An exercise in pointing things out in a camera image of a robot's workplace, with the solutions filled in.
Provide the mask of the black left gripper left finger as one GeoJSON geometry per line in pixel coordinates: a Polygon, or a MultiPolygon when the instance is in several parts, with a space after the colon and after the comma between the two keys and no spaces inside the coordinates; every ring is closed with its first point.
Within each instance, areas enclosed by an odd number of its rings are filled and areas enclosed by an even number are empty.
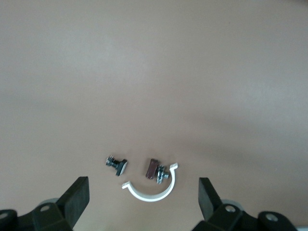
{"type": "Polygon", "coordinates": [[[78,177],[62,196],[41,202],[25,215],[0,210],[0,231],[73,231],[89,201],[89,178],[78,177]]]}

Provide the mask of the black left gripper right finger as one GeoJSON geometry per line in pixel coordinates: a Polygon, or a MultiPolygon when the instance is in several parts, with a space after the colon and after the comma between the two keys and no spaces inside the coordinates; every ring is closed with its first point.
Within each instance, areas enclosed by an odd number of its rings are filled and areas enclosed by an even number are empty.
{"type": "Polygon", "coordinates": [[[280,213],[263,211],[255,218],[238,206],[223,202],[209,178],[199,179],[198,203],[204,219],[193,231],[298,231],[280,213]]]}

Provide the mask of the brown brake pad with bolt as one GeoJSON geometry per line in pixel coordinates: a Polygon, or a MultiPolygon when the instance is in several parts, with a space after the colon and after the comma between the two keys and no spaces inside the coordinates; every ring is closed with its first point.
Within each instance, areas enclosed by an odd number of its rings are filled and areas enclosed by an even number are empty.
{"type": "Polygon", "coordinates": [[[159,160],[151,159],[145,177],[149,180],[156,180],[157,184],[161,184],[164,179],[169,178],[166,172],[166,166],[162,165],[159,160]]]}

